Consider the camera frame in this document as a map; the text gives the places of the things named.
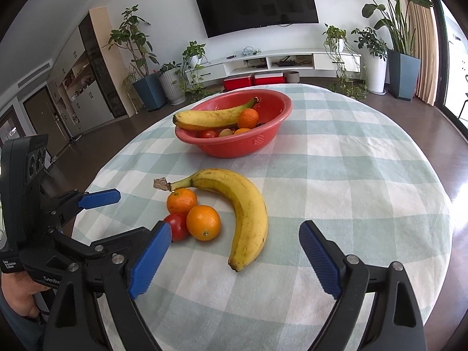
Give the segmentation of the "person's left hand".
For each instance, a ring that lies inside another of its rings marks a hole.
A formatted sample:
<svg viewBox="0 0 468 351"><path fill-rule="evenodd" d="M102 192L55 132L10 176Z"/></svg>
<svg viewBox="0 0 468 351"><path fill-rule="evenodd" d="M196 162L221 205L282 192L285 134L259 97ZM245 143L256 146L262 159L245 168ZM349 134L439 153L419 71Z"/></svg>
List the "person's left hand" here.
<svg viewBox="0 0 468 351"><path fill-rule="evenodd" d="M34 295L49 289L35 282L26 272L1 275L2 294L10 308L22 317L36 319L39 316Z"/></svg>

